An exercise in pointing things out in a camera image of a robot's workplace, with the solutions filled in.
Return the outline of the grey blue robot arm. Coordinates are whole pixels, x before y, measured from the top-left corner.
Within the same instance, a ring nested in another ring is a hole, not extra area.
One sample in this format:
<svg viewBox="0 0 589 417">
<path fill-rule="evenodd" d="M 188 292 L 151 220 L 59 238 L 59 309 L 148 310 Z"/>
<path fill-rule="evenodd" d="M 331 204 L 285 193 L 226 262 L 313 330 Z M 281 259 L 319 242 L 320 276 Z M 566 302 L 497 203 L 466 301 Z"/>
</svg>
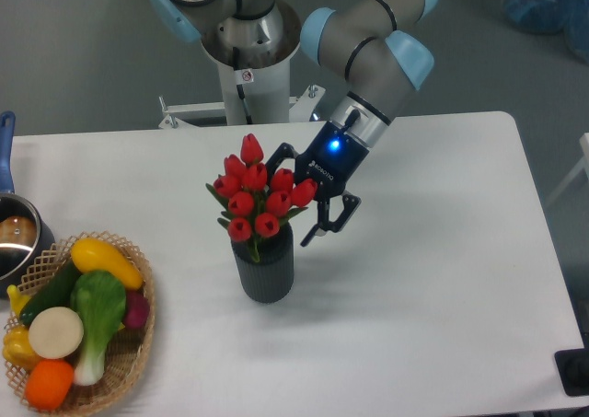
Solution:
<svg viewBox="0 0 589 417">
<path fill-rule="evenodd" d="M 267 162 L 294 161 L 297 180 L 318 185 L 310 236 L 339 232 L 359 205 L 346 185 L 423 84 L 430 51 L 407 33 L 437 0 L 361 0 L 339 13 L 323 7 L 300 20 L 282 0 L 150 0 L 178 39 L 199 42 L 216 63 L 231 125 L 287 122 L 290 61 L 303 52 L 341 76 L 349 92 L 309 147 L 281 145 Z"/>
</svg>

